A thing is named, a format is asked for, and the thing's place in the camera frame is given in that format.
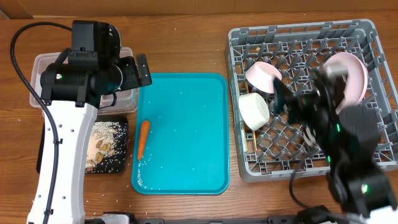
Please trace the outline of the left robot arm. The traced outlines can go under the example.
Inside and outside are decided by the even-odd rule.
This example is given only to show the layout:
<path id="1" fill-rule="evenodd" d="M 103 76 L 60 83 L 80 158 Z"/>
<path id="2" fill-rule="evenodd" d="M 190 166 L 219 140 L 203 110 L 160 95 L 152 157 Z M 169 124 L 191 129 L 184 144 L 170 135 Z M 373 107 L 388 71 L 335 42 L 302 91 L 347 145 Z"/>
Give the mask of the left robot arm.
<path id="1" fill-rule="evenodd" d="M 72 45 L 50 63 L 34 93 L 45 114 L 39 183 L 29 223 L 84 223 L 88 143 L 101 97 L 152 83 L 145 55 L 122 57 L 115 26 L 74 21 Z"/>

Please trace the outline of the white cup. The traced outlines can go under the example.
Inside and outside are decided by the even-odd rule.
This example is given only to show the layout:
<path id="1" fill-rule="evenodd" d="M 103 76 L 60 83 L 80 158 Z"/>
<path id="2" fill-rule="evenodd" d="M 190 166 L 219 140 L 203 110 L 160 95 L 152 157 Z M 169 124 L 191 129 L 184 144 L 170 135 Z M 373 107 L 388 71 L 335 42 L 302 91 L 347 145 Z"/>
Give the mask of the white cup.
<path id="1" fill-rule="evenodd" d="M 319 145 L 317 143 L 316 137 L 315 137 L 315 130 L 312 129 L 309 126 L 304 127 L 303 129 L 303 138 L 305 142 L 310 146 L 314 148 L 318 148 Z"/>

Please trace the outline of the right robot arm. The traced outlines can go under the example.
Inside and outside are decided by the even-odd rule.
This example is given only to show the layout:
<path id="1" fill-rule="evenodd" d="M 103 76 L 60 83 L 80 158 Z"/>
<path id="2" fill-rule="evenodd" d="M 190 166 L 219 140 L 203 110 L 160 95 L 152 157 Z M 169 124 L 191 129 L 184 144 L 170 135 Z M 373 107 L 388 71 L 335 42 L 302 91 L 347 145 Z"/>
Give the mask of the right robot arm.
<path id="1" fill-rule="evenodd" d="M 361 105 L 337 108 L 345 98 L 348 78 L 345 68 L 315 70 L 317 89 L 304 95 L 293 94 L 275 78 L 274 111 L 286 110 L 290 124 L 304 124 L 329 160 L 328 188 L 344 215 L 322 208 L 315 212 L 345 223 L 395 223 L 397 199 L 374 160 L 381 137 L 375 110 Z"/>

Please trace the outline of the wooden chopstick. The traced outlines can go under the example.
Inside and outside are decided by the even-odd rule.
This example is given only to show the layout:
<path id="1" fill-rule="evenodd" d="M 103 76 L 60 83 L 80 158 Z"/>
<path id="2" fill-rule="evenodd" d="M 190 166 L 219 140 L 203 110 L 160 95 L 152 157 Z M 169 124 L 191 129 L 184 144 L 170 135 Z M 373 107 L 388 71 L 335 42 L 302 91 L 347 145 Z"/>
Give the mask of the wooden chopstick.
<path id="1" fill-rule="evenodd" d="M 250 93 L 250 89 L 249 89 L 249 84 L 248 81 L 245 81 L 246 84 L 246 93 L 249 94 Z M 257 143 L 256 143 L 256 132 L 254 130 L 251 130 L 252 132 L 252 137 L 253 137 L 253 148 L 254 148 L 254 152 L 257 152 Z"/>

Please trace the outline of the white bowl with peanuts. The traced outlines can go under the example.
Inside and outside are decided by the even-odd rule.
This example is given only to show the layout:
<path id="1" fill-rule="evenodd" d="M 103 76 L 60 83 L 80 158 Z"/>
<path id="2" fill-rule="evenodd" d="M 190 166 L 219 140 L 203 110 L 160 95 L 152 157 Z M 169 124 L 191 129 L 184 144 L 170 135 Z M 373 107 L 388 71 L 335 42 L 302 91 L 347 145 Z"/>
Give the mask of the white bowl with peanuts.
<path id="1" fill-rule="evenodd" d="M 258 93 L 241 95 L 238 108 L 243 121 L 253 131 L 263 127 L 269 121 L 269 109 L 264 98 Z"/>

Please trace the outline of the large white plate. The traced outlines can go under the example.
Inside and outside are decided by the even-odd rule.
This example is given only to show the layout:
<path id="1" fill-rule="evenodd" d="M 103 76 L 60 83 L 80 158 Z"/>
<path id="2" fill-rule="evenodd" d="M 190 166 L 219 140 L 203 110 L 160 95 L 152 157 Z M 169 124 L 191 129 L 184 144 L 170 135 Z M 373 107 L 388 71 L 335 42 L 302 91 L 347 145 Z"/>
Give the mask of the large white plate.
<path id="1" fill-rule="evenodd" d="M 337 106 L 337 114 L 347 106 L 359 104 L 365 95 L 368 85 L 368 70 L 357 56 L 348 52 L 341 52 L 331 56 L 324 66 L 329 70 L 330 66 L 335 67 L 338 64 L 347 69 L 348 78 L 344 89 L 345 98 Z"/>

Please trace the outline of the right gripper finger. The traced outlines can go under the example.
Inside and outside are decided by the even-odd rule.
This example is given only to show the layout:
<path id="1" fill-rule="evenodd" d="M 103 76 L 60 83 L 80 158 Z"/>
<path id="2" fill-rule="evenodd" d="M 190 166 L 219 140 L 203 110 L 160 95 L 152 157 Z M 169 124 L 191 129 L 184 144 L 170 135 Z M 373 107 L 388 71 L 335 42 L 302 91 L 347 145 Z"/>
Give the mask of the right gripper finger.
<path id="1" fill-rule="evenodd" d="M 290 89 L 278 78 L 273 80 L 274 85 L 274 112 L 280 114 L 284 107 L 288 106 L 293 100 L 294 95 Z"/>
<path id="2" fill-rule="evenodd" d="M 339 106 L 345 98 L 344 90 L 348 79 L 345 69 L 314 70 L 313 77 L 321 99 L 330 106 Z"/>

